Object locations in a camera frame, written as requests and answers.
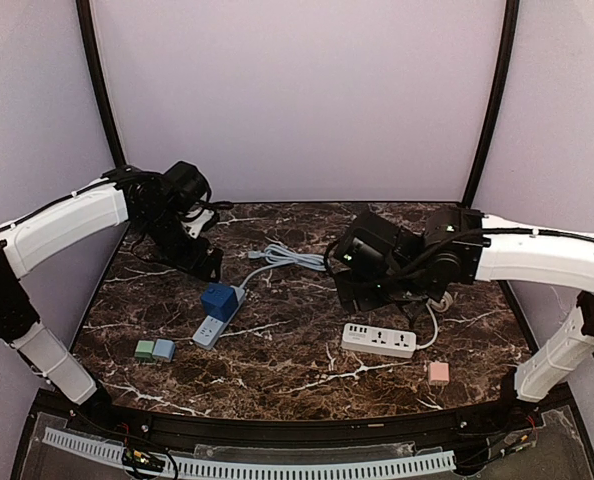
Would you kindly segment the blue cube socket adapter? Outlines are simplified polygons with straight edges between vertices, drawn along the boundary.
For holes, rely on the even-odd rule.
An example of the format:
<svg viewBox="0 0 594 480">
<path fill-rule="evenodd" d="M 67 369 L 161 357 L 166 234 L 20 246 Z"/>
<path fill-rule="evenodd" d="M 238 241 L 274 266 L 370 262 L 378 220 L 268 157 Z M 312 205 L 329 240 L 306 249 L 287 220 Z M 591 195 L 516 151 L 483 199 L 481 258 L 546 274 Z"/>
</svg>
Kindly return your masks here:
<svg viewBox="0 0 594 480">
<path fill-rule="evenodd" d="M 227 322 L 239 305 L 235 289 L 222 283 L 210 283 L 200 301 L 206 315 L 221 322 Z"/>
</svg>

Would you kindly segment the pink plug adapter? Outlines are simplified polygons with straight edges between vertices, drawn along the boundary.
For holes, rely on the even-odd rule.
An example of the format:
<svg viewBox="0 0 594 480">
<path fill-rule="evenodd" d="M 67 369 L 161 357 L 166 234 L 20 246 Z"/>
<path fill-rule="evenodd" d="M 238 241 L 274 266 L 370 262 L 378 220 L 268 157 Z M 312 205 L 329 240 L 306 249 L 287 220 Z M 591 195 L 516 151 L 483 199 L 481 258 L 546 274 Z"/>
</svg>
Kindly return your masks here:
<svg viewBox="0 0 594 480">
<path fill-rule="evenodd" d="M 446 362 L 431 362 L 428 364 L 428 383 L 439 386 L 450 382 L 450 367 Z"/>
</svg>

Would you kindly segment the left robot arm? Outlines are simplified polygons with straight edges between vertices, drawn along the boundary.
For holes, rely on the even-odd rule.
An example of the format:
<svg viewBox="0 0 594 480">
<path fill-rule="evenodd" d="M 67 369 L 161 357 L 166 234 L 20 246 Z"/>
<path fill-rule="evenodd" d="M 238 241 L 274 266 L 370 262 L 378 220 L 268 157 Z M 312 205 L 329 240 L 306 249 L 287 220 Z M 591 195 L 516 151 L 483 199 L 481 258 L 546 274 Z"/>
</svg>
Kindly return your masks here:
<svg viewBox="0 0 594 480">
<path fill-rule="evenodd" d="M 202 235 L 218 221 L 211 196 L 206 177 L 185 161 L 164 173 L 124 166 L 0 225 L 0 341 L 72 404 L 109 402 L 101 383 L 42 322 L 20 281 L 81 240 L 129 222 L 155 244 L 165 265 L 217 282 L 223 252 Z"/>
</svg>

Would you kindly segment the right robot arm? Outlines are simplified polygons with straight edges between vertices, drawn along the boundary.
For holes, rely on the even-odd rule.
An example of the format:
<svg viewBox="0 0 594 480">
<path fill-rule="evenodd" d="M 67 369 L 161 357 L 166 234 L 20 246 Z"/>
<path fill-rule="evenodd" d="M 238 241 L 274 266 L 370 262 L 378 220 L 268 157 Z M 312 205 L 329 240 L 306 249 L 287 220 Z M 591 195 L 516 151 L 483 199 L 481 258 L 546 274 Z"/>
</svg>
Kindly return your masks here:
<svg viewBox="0 0 594 480">
<path fill-rule="evenodd" d="M 576 288 L 576 304 L 546 344 L 520 364 L 512 391 L 537 403 L 594 354 L 594 233 L 526 225 L 450 207 L 420 234 L 371 211 L 329 244 L 323 267 L 350 312 L 396 306 L 410 322 L 435 314 L 453 283 L 524 281 Z"/>
</svg>

